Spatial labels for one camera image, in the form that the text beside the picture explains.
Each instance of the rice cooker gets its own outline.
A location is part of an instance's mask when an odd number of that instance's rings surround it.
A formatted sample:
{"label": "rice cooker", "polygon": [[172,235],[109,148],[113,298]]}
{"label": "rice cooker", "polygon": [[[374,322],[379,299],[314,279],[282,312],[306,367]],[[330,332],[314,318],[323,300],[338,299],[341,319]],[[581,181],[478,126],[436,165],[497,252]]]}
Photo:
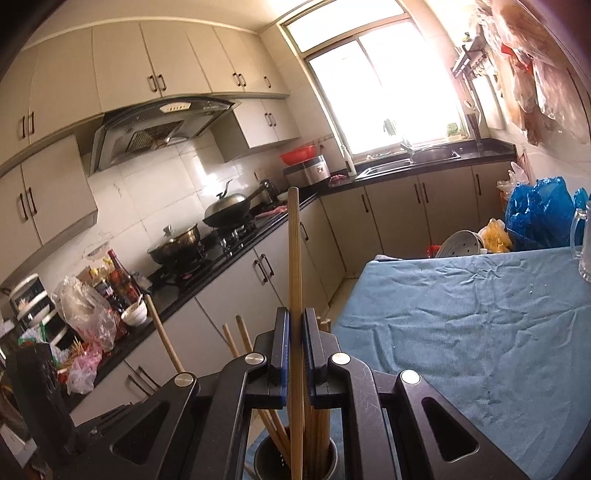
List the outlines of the rice cooker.
{"label": "rice cooker", "polygon": [[330,172],[323,155],[283,169],[283,175],[290,187],[308,187],[330,178]]}

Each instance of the blue tablecloth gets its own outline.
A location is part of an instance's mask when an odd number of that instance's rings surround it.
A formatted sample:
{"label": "blue tablecloth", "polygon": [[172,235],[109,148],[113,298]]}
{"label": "blue tablecloth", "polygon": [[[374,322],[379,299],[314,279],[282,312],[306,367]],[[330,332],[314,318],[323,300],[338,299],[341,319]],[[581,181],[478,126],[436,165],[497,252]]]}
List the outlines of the blue tablecloth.
{"label": "blue tablecloth", "polygon": [[591,285],[568,249],[370,262],[333,333],[372,369],[419,372],[532,480],[591,419]]}

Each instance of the pot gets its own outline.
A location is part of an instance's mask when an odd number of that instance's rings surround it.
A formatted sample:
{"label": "pot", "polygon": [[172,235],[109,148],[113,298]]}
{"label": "pot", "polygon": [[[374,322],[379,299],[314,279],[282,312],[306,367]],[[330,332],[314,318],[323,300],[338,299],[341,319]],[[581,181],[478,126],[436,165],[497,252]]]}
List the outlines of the pot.
{"label": "pot", "polygon": [[199,254],[201,234],[196,223],[173,229],[167,225],[164,236],[148,248],[148,254],[160,265],[191,261]]}
{"label": "pot", "polygon": [[226,182],[226,189],[218,193],[219,200],[212,203],[205,210],[203,222],[213,228],[233,227],[243,223],[243,219],[251,208],[251,200],[266,189],[260,185],[248,197],[243,193],[228,195],[228,185],[232,179]]}

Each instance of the bottle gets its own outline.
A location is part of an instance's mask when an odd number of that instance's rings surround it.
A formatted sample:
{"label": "bottle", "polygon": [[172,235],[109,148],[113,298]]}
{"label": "bottle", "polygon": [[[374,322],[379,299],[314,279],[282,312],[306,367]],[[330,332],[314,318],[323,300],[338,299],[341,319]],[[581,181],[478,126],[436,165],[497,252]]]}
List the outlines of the bottle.
{"label": "bottle", "polygon": [[129,272],[121,265],[117,255],[115,255],[115,251],[111,249],[108,254],[113,262],[113,271],[109,273],[109,281],[117,293],[131,305],[139,300],[139,289],[135,286],[135,282],[131,275],[129,275]]}

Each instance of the pot lid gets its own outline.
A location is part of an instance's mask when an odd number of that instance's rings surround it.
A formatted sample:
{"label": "pot lid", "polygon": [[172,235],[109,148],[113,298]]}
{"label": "pot lid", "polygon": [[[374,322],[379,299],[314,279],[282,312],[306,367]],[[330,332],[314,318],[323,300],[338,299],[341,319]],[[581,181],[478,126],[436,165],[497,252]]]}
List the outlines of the pot lid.
{"label": "pot lid", "polygon": [[187,233],[189,230],[192,230],[197,226],[197,223],[188,223],[186,225],[180,226],[178,228],[173,228],[171,225],[165,226],[162,231],[164,235],[160,237],[157,241],[155,241],[150,248],[148,248],[148,253],[152,253],[153,251],[159,249],[163,245],[173,244],[177,240],[179,236],[184,233]]}

